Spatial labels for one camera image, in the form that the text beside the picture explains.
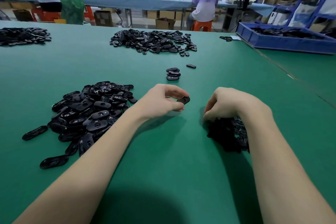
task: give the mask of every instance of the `light blue tablecloth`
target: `light blue tablecloth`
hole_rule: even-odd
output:
[[[37,0],[20,0],[20,1],[37,1]],[[192,7],[191,0],[83,0],[86,5],[126,8],[139,10],[180,10]],[[218,2],[218,8],[236,8],[237,5],[228,4],[225,1]],[[262,16],[268,16],[274,9],[273,5],[252,4],[248,8],[255,10]]]

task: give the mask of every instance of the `blue plastic crate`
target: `blue plastic crate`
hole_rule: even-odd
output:
[[[262,35],[251,28],[260,27],[263,29],[300,29],[313,35],[323,37],[323,39],[306,39],[283,36]],[[295,28],[286,26],[274,26],[267,24],[239,23],[237,34],[254,48],[283,50],[291,52],[310,52],[320,54],[336,54],[336,39],[319,33],[312,32],[306,28]]]

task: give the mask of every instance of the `black shorts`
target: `black shorts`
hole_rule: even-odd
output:
[[[62,10],[61,2],[40,3],[40,6],[45,12],[61,12]]]

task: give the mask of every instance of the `green table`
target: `green table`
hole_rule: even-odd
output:
[[[249,154],[223,152],[201,125],[218,86],[254,94],[272,108],[308,175],[336,209],[336,111],[244,42],[193,32],[198,51],[190,57],[142,55],[109,45],[118,28],[0,22],[29,26],[48,29],[52,42],[0,48],[2,223],[12,222],[78,158],[42,170],[40,162],[63,154],[68,144],[50,130],[21,139],[48,123],[53,103],[104,80],[131,83],[140,98],[157,83],[172,83],[165,70],[174,66],[182,76],[173,83],[190,93],[190,103],[179,116],[162,118],[134,138],[92,223],[261,223]]]
[[[259,51],[336,108],[336,55]]]

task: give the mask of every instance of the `green bag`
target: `green bag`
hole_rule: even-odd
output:
[[[82,0],[61,0],[61,18],[67,24],[83,25],[85,4]]]

